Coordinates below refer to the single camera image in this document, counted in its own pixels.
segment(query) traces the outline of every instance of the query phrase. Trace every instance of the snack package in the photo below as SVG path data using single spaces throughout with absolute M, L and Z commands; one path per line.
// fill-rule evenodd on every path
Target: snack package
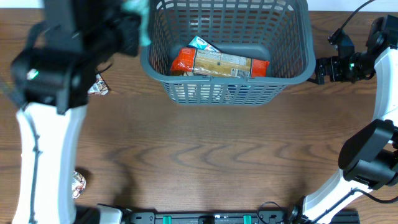
M 173 61 L 171 71 L 213 77 L 254 78 L 265 77 L 268 65 L 268 61 L 184 47 Z
M 208 42 L 203 40 L 202 38 L 196 36 L 193 40 L 188 44 L 188 46 L 199 49 L 199 50 L 209 50 L 211 52 L 220 52 L 215 47 L 210 45 Z
M 86 179 L 79 172 L 73 171 L 72 198 L 78 198 L 86 189 Z
M 100 74 L 97 74 L 94 85 L 88 90 L 88 95 L 105 95 L 109 92 L 109 88 Z

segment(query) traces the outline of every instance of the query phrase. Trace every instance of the crumpled wrapper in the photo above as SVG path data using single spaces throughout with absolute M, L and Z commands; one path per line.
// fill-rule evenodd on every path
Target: crumpled wrapper
M 109 92 L 108 85 L 105 83 L 105 81 L 102 79 L 102 76 L 100 74 L 96 75 L 96 81 L 94 85 L 88 90 L 88 95 L 105 95 Z
M 73 172 L 72 178 L 72 198 L 78 198 L 86 189 L 86 179 L 77 171 Z

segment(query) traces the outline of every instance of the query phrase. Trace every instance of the wooden table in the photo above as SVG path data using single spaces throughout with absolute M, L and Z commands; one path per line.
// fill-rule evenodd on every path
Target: wooden table
M 365 50 L 371 23 L 385 13 L 359 13 L 346 27 Z M 317 57 L 336 52 L 326 38 L 347 12 L 311 12 Z M 0 9 L 0 76 L 22 50 L 40 11 Z M 373 115 L 376 79 L 290 86 L 257 108 L 180 106 L 145 75 L 138 58 L 121 55 L 104 74 L 112 94 L 90 98 L 77 166 L 88 186 L 76 201 L 166 211 L 255 210 L 281 206 L 318 189 L 337 170 L 343 143 Z M 0 96 L 0 222 L 14 215 L 19 193 L 21 140 L 16 109 Z M 397 195 L 397 187 L 373 194 Z M 361 197 L 363 223 L 398 222 L 398 205 Z

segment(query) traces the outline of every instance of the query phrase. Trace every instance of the orange snack bag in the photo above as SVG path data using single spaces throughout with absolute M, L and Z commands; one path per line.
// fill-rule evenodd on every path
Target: orange snack bag
M 173 61 L 171 71 L 213 77 L 254 78 L 265 77 L 268 66 L 268 61 L 184 47 Z

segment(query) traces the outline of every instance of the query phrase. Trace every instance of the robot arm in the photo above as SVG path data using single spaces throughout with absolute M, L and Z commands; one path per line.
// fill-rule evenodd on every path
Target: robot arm
M 343 146 L 340 169 L 319 190 L 304 198 L 302 217 L 297 223 L 330 223 L 336 213 L 363 195 L 353 189 L 370 193 L 398 182 L 397 156 L 383 150 L 386 144 L 398 142 L 398 128 L 394 126 L 398 126 L 398 89 L 394 88 L 398 86 L 397 21 L 392 16 L 376 20 L 369 35 L 369 50 L 360 54 L 353 53 L 353 44 L 347 44 L 351 40 L 342 30 L 336 31 L 329 40 L 337 44 L 339 57 L 317 61 L 320 84 L 320 77 L 325 75 L 330 75 L 332 82 L 369 79 L 369 64 L 374 65 L 376 104 L 373 122 Z
M 136 56 L 139 45 L 139 18 L 122 11 L 122 1 L 44 0 L 44 5 L 45 21 L 31 28 L 11 65 L 22 138 L 13 223 L 78 219 L 71 186 L 87 91 L 100 63 L 116 52 Z M 42 32 L 45 46 L 35 48 Z
M 71 174 L 86 107 L 72 108 L 61 115 L 55 106 L 30 103 L 18 111 L 21 191 L 13 223 L 75 221 Z
M 373 120 L 390 120 L 398 125 L 398 50 L 388 48 L 383 51 L 374 69 L 377 73 L 377 93 Z

